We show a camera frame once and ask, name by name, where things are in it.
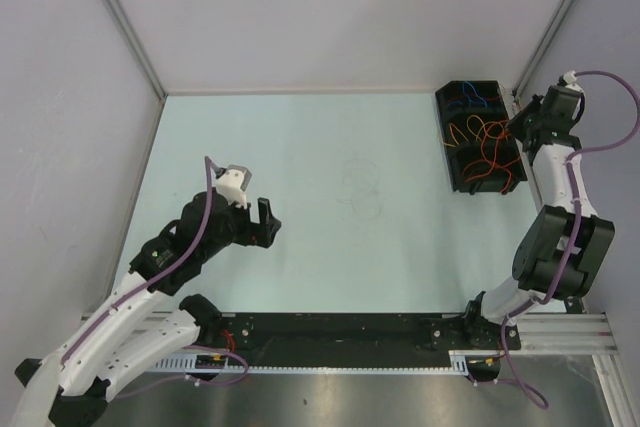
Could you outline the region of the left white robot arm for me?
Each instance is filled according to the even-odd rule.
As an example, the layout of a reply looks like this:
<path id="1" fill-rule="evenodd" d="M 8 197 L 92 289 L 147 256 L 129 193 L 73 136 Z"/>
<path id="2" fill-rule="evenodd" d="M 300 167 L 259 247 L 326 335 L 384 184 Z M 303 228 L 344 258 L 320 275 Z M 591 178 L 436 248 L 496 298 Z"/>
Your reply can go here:
<path id="1" fill-rule="evenodd" d="M 214 344 L 221 312 L 200 294 L 186 297 L 154 328 L 131 339 L 143 320 L 201 273 L 231 244 L 270 247 L 281 227 L 268 199 L 259 219 L 216 189 L 196 195 L 160 234 L 146 242 L 99 309 L 62 347 L 43 359 L 26 359 L 15 375 L 25 391 L 14 426 L 91 426 L 133 380 L 183 348 Z"/>

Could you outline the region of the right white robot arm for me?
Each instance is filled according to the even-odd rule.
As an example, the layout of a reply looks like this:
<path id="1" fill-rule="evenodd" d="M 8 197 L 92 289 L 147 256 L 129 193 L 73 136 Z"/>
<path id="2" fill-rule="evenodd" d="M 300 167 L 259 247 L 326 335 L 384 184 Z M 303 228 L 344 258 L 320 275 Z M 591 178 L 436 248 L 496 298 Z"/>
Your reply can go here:
<path id="1" fill-rule="evenodd" d="M 507 124 L 522 145 L 542 204 L 516 249 L 511 276 L 467 306 L 461 335 L 473 348 L 502 346 L 523 314 L 586 295 L 603 264 L 615 227 L 598 216 L 582 180 L 581 143 L 571 130 L 584 110 L 583 89 L 563 82 L 534 96 Z"/>

